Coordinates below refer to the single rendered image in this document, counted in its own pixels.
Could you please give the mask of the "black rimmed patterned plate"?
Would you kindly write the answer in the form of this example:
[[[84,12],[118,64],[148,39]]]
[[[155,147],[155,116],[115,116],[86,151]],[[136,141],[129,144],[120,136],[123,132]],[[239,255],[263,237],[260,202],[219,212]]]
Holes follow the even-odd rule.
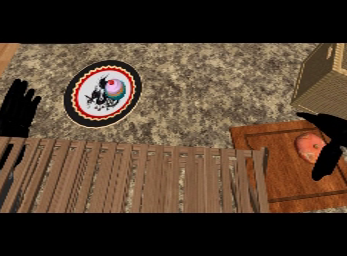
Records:
[[[106,97],[105,84],[118,79],[126,85],[120,100]],[[142,94],[142,80],[124,62],[106,60],[89,65],[74,76],[64,93],[65,112],[80,126],[99,129],[115,124],[132,112]]]

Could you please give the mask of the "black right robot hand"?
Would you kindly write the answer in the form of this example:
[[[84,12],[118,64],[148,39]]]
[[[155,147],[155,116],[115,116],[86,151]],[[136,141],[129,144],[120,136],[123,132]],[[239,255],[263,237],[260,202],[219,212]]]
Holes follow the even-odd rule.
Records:
[[[297,116],[304,118],[329,137],[331,141],[323,146],[321,154],[312,169],[312,179],[319,181],[332,174],[343,151],[347,147],[347,120],[328,115],[298,112]]]

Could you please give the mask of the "brown wooden cutting board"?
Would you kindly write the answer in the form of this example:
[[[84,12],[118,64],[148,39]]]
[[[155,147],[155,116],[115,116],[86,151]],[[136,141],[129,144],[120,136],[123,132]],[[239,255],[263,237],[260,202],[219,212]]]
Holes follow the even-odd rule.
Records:
[[[266,189],[272,212],[306,212],[347,206],[346,161],[340,159],[329,176],[312,180],[313,165],[300,158],[294,147],[295,138],[306,132],[329,141],[307,121],[230,128],[236,149],[267,148]]]

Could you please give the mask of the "tan wicker basket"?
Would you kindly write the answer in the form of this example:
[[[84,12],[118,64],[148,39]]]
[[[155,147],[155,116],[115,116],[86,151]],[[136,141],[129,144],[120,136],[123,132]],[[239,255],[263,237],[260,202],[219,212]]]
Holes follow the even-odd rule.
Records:
[[[347,43],[321,43],[304,59],[291,106],[347,120]]]

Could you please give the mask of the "pink and teal cupcake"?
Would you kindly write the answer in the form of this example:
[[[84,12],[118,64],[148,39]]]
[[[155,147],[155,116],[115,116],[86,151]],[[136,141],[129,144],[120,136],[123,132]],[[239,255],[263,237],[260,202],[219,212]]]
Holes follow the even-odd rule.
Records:
[[[126,94],[126,85],[121,80],[111,79],[105,84],[106,97],[112,100],[120,100]]]

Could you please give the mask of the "orange pink squash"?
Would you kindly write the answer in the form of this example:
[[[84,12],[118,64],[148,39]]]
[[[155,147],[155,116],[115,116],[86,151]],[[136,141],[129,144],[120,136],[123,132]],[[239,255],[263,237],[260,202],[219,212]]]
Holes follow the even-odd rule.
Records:
[[[298,156],[310,164],[316,163],[322,148],[326,143],[322,138],[313,133],[304,133],[297,136],[294,146]]]

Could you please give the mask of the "brown wooden slatted rack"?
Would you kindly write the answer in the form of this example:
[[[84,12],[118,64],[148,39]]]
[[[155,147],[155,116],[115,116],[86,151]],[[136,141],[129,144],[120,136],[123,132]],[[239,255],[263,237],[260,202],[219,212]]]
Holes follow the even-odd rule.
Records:
[[[267,150],[0,137],[0,213],[264,213]]]

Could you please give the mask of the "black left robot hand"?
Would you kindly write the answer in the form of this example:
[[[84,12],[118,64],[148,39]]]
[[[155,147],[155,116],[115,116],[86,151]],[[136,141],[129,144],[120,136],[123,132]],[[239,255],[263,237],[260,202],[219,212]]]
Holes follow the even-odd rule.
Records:
[[[28,82],[15,79],[0,107],[0,136],[27,138],[41,100]]]

